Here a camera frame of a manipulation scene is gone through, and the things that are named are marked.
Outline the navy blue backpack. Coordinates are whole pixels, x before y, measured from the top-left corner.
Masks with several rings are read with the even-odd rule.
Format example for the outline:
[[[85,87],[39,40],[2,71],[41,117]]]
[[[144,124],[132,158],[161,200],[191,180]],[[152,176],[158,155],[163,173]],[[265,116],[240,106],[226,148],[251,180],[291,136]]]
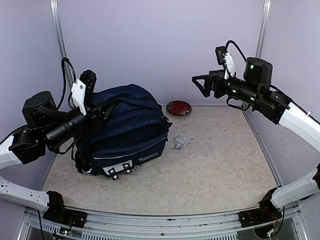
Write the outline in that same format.
[[[97,132],[87,130],[76,141],[71,158],[81,174],[103,175],[116,180],[138,165],[162,155],[172,123],[162,106],[143,87],[122,85],[94,93],[94,104],[120,99],[113,118]]]

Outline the white charger with cable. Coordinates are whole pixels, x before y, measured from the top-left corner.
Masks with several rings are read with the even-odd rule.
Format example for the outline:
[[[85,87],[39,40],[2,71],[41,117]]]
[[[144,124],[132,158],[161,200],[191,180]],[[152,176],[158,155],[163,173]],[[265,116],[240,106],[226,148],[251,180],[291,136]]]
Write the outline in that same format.
[[[193,144],[195,141],[196,138],[194,136],[177,135],[173,141],[173,146],[176,150],[183,150],[188,144]]]

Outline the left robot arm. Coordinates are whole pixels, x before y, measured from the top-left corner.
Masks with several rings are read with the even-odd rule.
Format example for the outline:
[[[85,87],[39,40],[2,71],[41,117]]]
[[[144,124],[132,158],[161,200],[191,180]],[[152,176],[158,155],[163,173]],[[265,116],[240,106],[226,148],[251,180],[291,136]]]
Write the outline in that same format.
[[[11,132],[0,143],[0,167],[31,163],[50,151],[60,154],[60,147],[69,139],[78,140],[86,131],[102,128],[118,99],[84,105],[87,114],[79,110],[58,111],[49,91],[42,91],[27,99],[22,108],[26,125]],[[12,203],[39,211],[43,218],[69,227],[83,228],[87,213],[64,205],[63,196],[56,191],[33,190],[4,178],[0,179],[0,196]]]

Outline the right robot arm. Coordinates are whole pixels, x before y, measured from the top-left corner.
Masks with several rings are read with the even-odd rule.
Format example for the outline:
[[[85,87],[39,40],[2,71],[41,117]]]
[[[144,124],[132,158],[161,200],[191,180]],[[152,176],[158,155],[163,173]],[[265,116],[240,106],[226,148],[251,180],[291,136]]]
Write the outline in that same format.
[[[253,111],[260,112],[274,124],[292,131],[318,151],[320,122],[278,88],[271,90],[272,71],[271,63],[249,57],[243,79],[230,75],[225,66],[223,70],[194,76],[192,82],[206,98],[214,93],[217,99],[227,96],[247,103]],[[239,212],[240,224],[245,228],[284,218],[283,208],[286,205],[319,192],[320,168],[316,167],[298,180],[269,190],[257,208]]]

